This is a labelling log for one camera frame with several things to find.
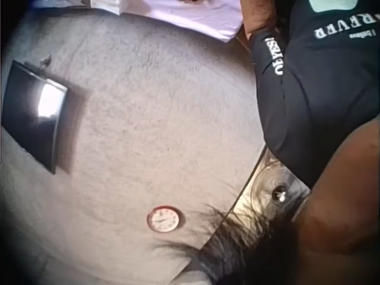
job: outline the clock face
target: clock face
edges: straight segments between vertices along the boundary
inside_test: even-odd
[[[179,226],[180,214],[176,208],[161,206],[154,208],[147,217],[151,230],[158,233],[168,233]]]

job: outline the dark hair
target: dark hair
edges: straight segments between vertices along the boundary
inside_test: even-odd
[[[247,215],[212,209],[204,214],[216,230],[202,249],[182,243],[168,247],[191,259],[187,271],[204,272],[213,285],[287,284],[297,268],[297,235],[292,215],[300,202],[275,216],[266,218],[253,209]]]

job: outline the textured wall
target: textured wall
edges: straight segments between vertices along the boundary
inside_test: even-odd
[[[228,210],[264,146],[248,55],[191,31],[103,12],[30,14],[2,63],[38,65],[71,90],[56,175],[2,132],[8,233],[45,284],[166,284],[186,264],[161,240],[201,246],[194,212]],[[145,224],[160,204],[186,225]]]

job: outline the black screen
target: black screen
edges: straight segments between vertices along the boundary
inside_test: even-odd
[[[66,87],[13,62],[4,95],[2,125],[52,173],[58,119],[66,92]]]

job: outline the white paper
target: white paper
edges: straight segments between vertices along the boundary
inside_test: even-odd
[[[89,8],[155,18],[228,42],[242,23],[240,0],[90,0]],[[81,0],[37,0],[37,8],[84,6]]]

